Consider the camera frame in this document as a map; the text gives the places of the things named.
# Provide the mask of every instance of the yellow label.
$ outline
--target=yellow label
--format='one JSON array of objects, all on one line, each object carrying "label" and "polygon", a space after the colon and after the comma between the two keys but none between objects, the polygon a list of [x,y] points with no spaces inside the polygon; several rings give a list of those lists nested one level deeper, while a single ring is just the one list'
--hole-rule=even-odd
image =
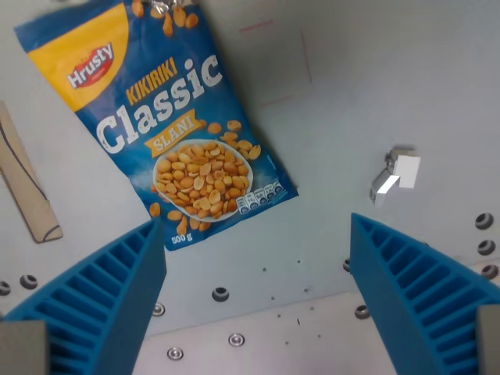
[{"label": "yellow label", "polygon": [[29,53],[73,111],[96,99],[122,66],[128,18],[119,4]]},{"label": "yellow label", "polygon": [[170,150],[174,145],[179,143],[182,138],[185,138],[201,127],[203,127],[203,125],[196,119],[195,110],[192,109],[171,123],[160,134],[147,141],[145,145],[151,149],[152,157],[155,158]]}]

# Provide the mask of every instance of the peanut snack bag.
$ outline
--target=peanut snack bag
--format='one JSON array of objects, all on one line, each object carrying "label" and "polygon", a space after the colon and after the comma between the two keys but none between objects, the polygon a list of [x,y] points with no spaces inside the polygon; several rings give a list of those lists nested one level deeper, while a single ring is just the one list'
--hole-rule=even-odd
[{"label": "peanut snack bag", "polygon": [[90,1],[16,28],[177,250],[297,195],[254,138],[199,5]]}]

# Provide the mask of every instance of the gray block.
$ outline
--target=gray block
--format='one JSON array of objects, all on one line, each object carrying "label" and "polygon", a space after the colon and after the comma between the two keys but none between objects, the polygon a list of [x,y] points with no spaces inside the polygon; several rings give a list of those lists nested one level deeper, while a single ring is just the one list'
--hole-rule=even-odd
[{"label": "gray block", "polygon": [[45,322],[0,323],[0,373],[48,375],[48,335]]},{"label": "gray block", "polygon": [[476,343],[479,374],[500,374],[500,305],[484,305],[477,310]]}]

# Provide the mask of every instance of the white plastic clip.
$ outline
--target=white plastic clip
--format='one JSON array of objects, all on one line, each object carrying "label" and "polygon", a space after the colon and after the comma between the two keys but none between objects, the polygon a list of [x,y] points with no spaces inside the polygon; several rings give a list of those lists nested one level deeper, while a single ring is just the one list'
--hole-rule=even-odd
[{"label": "white plastic clip", "polygon": [[381,207],[389,190],[397,183],[400,188],[413,189],[419,172],[420,157],[415,150],[395,148],[386,157],[386,167],[373,181],[370,199]]}]

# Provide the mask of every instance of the bowl of peanuts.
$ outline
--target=bowl of peanuts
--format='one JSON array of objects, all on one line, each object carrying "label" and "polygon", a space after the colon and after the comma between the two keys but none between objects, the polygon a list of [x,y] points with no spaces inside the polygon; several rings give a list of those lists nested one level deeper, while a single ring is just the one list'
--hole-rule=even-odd
[{"label": "bowl of peanuts", "polygon": [[153,169],[153,190],[193,219],[214,223],[233,216],[236,199],[252,188],[250,164],[217,140],[189,139],[161,155]]}]

